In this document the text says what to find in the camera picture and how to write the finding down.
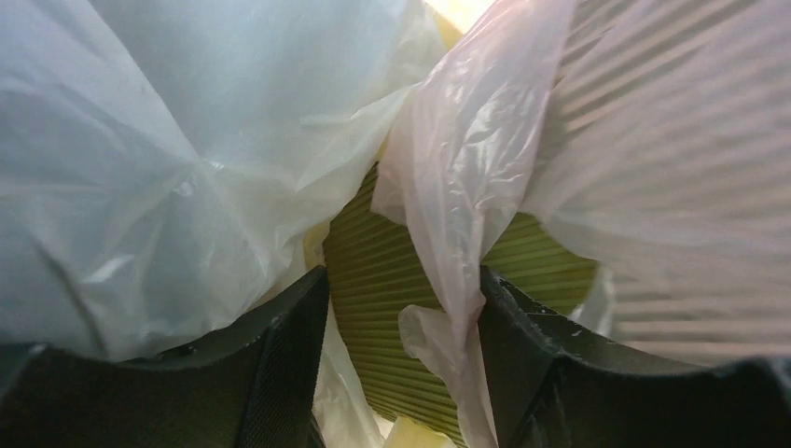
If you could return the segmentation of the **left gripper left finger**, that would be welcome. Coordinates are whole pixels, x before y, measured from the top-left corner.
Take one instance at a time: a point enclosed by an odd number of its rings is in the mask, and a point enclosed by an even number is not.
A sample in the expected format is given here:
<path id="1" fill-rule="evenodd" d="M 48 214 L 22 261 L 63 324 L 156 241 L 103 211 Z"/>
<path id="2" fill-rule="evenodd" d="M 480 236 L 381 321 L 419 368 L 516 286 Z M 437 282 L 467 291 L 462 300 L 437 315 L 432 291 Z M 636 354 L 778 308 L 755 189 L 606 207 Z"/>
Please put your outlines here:
<path id="1" fill-rule="evenodd" d="M 321 447 L 329 282 L 316 267 L 232 325 L 152 358 L 1 348 L 5 447 Z"/>

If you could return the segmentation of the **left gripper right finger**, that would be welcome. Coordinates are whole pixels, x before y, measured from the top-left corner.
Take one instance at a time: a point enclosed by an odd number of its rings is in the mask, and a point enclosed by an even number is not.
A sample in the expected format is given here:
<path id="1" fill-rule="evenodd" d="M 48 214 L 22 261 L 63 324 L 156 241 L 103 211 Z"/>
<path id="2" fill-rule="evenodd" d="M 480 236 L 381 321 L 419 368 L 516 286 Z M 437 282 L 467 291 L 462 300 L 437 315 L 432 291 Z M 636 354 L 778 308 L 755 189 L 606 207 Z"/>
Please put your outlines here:
<path id="1" fill-rule="evenodd" d="M 616 343 L 480 271 L 479 338 L 502 447 L 786 447 L 790 362 L 704 368 Z"/>

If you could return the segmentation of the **large clear yellow-rimmed plastic bag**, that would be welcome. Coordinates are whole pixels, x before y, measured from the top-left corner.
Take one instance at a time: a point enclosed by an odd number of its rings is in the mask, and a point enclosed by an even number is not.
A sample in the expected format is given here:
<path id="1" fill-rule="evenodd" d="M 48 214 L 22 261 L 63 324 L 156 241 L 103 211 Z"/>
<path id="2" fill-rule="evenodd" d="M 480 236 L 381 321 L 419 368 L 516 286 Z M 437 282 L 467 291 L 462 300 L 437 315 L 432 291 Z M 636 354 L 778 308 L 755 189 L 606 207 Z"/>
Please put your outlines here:
<path id="1" fill-rule="evenodd" d="M 314 268 L 443 56 L 422 1 L 5 1 L 1 348 L 109 362 Z"/>

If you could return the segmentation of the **pink plastic trash bag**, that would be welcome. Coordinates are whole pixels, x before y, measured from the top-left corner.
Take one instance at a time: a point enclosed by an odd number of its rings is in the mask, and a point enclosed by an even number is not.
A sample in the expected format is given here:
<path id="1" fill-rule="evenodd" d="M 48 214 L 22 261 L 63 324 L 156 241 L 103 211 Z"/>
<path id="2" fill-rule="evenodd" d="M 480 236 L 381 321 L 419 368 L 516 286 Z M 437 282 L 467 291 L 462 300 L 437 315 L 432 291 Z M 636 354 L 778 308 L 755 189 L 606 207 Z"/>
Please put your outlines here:
<path id="1" fill-rule="evenodd" d="M 399 317 L 492 447 L 479 264 L 525 213 L 598 265 L 578 319 L 657 355 L 790 352 L 790 5 L 497 1 L 418 86 L 372 209 L 441 310 Z"/>

